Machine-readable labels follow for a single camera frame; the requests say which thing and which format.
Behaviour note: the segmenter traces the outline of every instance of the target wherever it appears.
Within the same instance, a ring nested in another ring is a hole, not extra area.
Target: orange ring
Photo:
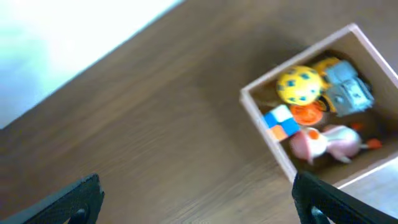
[[[323,113],[319,110],[319,108],[320,107],[317,102],[305,106],[290,106],[294,120],[298,124],[306,126],[314,125],[322,119]]]

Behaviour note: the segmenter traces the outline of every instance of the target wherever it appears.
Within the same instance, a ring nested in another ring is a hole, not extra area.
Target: puzzle cube
[[[293,114],[286,105],[280,105],[265,114],[264,121],[278,141],[282,141],[300,130],[299,124],[293,119]]]

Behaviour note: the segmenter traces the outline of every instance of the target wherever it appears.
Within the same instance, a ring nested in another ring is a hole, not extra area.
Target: pink stuffed animal
[[[293,154],[299,159],[305,159],[313,164],[313,159],[329,152],[335,159],[350,163],[350,157],[357,155],[361,149],[377,149],[381,142],[371,139],[362,144],[359,134],[343,125],[330,125],[323,133],[315,128],[304,128],[290,140]]]

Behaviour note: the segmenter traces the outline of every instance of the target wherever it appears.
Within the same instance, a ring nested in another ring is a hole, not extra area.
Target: cardboard box
[[[361,151],[351,164],[342,164],[325,154],[315,159],[314,166],[310,166],[292,155],[288,139],[279,142],[267,132],[268,127],[262,116],[270,108],[261,105],[262,97],[268,96],[262,91],[274,91],[275,81],[281,73],[291,66],[306,64],[327,50],[343,53],[353,63],[359,74],[371,84],[375,104],[364,113],[342,118],[331,115],[321,126],[326,123],[347,125],[362,122],[365,135],[377,136],[383,147]],[[398,77],[356,24],[342,28],[253,81],[241,90],[240,101],[291,182],[298,170],[309,170],[325,182],[342,188],[381,169],[398,156]]]

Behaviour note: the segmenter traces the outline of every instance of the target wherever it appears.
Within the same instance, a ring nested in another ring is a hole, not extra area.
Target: brown wooden surface
[[[92,172],[98,223],[297,223],[239,89],[350,22],[397,70],[397,1],[191,0],[0,131],[0,217]]]

